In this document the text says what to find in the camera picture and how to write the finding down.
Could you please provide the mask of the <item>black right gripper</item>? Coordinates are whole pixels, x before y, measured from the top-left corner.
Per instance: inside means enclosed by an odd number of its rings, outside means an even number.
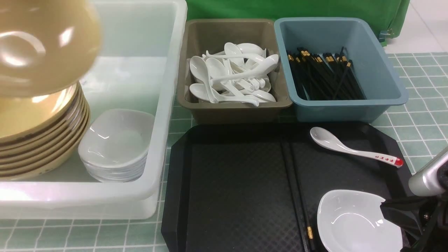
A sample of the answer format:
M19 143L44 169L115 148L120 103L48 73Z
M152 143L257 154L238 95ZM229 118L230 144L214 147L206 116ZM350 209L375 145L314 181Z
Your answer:
M381 203L383 217L415 239L402 252L446 252L448 250L447 195L410 196Z

